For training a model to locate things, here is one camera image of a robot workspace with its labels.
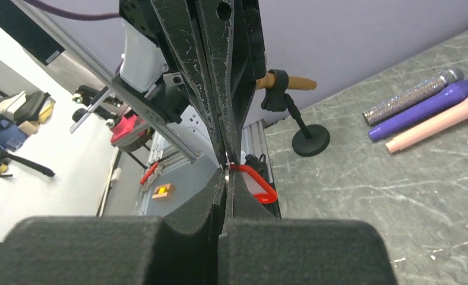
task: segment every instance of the round black base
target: round black base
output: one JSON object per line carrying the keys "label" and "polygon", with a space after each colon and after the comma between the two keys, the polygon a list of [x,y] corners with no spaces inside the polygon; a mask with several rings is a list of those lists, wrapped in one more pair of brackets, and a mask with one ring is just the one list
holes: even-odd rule
{"label": "round black base", "polygon": [[309,125],[308,130],[311,133],[311,138],[308,140],[302,131],[298,131],[293,136],[293,150],[300,156],[315,156],[324,151],[330,143],[330,133],[324,126]]}

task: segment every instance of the purple microphone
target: purple microphone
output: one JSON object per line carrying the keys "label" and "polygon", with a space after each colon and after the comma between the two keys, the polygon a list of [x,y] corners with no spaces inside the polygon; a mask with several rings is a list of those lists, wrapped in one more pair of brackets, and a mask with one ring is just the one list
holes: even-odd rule
{"label": "purple microphone", "polygon": [[468,80],[450,84],[437,95],[414,105],[410,109],[380,123],[369,131],[373,141],[385,138],[396,131],[420,122],[433,114],[446,110],[468,97]]}

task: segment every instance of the glittery silver microphone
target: glittery silver microphone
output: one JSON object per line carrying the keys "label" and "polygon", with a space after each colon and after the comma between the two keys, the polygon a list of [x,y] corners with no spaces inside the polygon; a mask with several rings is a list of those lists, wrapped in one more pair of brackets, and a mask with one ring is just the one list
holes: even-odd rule
{"label": "glittery silver microphone", "polygon": [[436,95],[449,84],[463,80],[463,78],[464,74],[460,68],[446,68],[439,72],[436,77],[425,80],[404,93],[365,111],[363,117],[367,123],[372,126],[377,122]]}

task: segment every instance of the marble tabletop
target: marble tabletop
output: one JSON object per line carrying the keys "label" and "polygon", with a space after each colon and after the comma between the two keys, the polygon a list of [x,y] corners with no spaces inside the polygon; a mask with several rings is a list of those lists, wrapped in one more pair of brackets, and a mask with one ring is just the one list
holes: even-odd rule
{"label": "marble tabletop", "polygon": [[400,284],[468,284],[468,121],[390,155],[386,140],[369,140],[362,117],[453,66],[468,79],[468,31],[303,110],[306,124],[331,134],[315,157],[293,152],[292,119],[267,128],[283,218],[366,221]]}

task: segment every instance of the screw hole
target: screw hole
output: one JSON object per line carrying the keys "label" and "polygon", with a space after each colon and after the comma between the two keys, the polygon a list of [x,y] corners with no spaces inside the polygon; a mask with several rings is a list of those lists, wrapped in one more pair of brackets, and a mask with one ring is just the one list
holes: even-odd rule
{"label": "screw hole", "polygon": [[232,14],[232,9],[229,4],[222,2],[217,7],[217,16],[222,21],[228,21]]}

